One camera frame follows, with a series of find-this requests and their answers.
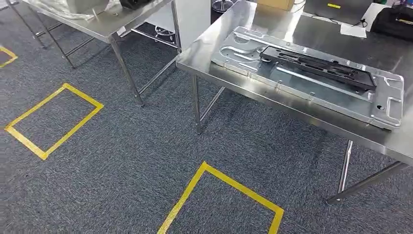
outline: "plastic wrap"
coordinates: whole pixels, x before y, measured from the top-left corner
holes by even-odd
[[[90,20],[94,17],[93,14],[71,13],[69,11],[69,6],[66,0],[23,0],[23,1],[27,2],[30,5],[43,8],[43,9],[47,9],[58,16],[65,17],[71,20],[78,20],[78,19]],[[120,5],[119,0],[109,0],[104,11],[111,9],[117,4]]]

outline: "cable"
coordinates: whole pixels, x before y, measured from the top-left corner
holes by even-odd
[[[328,20],[330,20],[331,22],[333,22],[333,23],[335,23],[335,24],[339,24],[337,21],[333,20],[332,18],[327,18],[327,17],[324,17],[324,16],[319,16],[319,15],[317,15],[317,14],[311,16],[311,18],[314,18],[314,17],[325,18],[325,19],[328,19]]]
[[[359,25],[359,24],[361,24],[361,26],[362,26],[363,28],[365,28],[365,27],[367,27],[367,25],[369,25],[369,23],[367,23],[365,19],[361,19],[358,23],[354,24],[352,27],[357,26],[357,25]]]
[[[305,2],[306,2],[306,0],[304,0],[304,1],[300,2],[300,3],[295,4],[295,5],[298,5],[298,4],[302,4],[302,3],[303,3],[303,5],[302,5],[298,10],[296,10],[295,12],[292,12],[292,13],[297,13],[299,10],[301,10],[301,9],[305,6]]]

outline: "laptop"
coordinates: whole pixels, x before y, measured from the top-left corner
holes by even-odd
[[[306,0],[304,12],[354,25],[371,3],[373,0]]]

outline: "yellow tape square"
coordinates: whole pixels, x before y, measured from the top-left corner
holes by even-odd
[[[263,206],[272,210],[275,215],[274,219],[271,223],[270,229],[268,231],[269,234],[275,234],[278,231],[278,227],[281,224],[282,215],[284,214],[284,210],[272,203],[271,201],[265,199],[264,197],[258,195],[251,189],[245,187],[244,185],[238,183],[237,181],[229,178],[224,173],[218,171],[217,169],[209,166],[206,162],[203,162],[197,172],[195,173],[194,177],[189,182],[187,188],[185,189],[184,193],[182,194],[181,198],[178,200],[176,205],[172,208],[169,215],[165,219],[164,223],[158,230],[158,234],[165,234],[170,227],[172,221],[178,215],[178,212],[181,210],[182,206],[184,205],[185,201],[188,199],[189,195],[191,194],[192,190],[194,189],[195,185],[198,183],[199,179],[201,178],[202,174],[207,171],[213,174],[218,179],[222,180],[223,182],[229,184],[230,186],[236,188],[241,193],[247,195],[248,197],[254,199],[258,203],[262,204]]]
[[[92,105],[94,105],[96,108],[90,112],[86,117],[84,117],[74,128],[72,128],[66,135],[62,137],[62,139],[58,140],[53,146],[51,146],[46,152],[42,151],[39,147],[37,147],[34,143],[32,143],[29,139],[27,139],[25,136],[23,136],[21,133],[19,133],[13,126],[17,124],[19,121],[22,119],[26,118],[29,116],[29,114],[33,113],[35,110],[40,108],[42,105],[50,101],[52,98],[57,96],[59,93],[61,93],[63,90],[68,89],[74,94],[80,96],[81,98],[85,99]],[[15,120],[13,120],[11,123],[9,123],[4,129],[8,131],[12,136],[14,136],[17,140],[19,140],[23,145],[25,145],[27,148],[29,148],[33,153],[35,153],[37,156],[39,156],[41,159],[45,160],[49,156],[51,152],[53,152],[57,147],[59,147],[63,142],[65,142],[73,133],[75,133],[80,127],[82,127],[89,119],[91,119],[100,109],[103,108],[103,104],[99,103],[98,101],[94,100],[93,98],[89,97],[88,95],[84,94],[80,90],[76,89],[75,87],[64,83],[62,87],[60,87],[57,91],[54,93],[50,94],[45,100],[39,102],[36,106],[28,110],[26,113],[23,115],[19,116]]]
[[[0,46],[0,51],[5,52],[8,56],[11,57],[11,59],[9,59],[7,62],[0,64],[0,67],[4,67],[5,65],[13,62],[14,60],[16,60],[18,58],[13,52],[11,52],[10,50],[4,48],[3,46]]]

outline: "black bag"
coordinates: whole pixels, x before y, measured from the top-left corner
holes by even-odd
[[[384,8],[373,22],[371,32],[413,41],[413,9]]]

